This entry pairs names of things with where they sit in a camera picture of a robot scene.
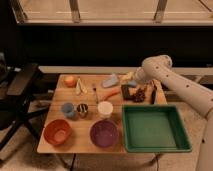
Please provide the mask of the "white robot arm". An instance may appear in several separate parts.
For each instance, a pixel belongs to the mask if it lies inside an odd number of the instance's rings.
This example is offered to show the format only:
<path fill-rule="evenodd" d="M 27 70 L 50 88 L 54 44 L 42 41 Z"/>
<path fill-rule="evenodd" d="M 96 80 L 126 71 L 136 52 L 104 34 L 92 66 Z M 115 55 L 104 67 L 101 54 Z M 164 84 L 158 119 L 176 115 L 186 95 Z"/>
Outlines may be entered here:
<path fill-rule="evenodd" d="M 168 55 L 145 58 L 132 78 L 137 83 L 160 81 L 207 120 L 196 171 L 213 171 L 213 91 L 173 72 L 172 59 Z"/>

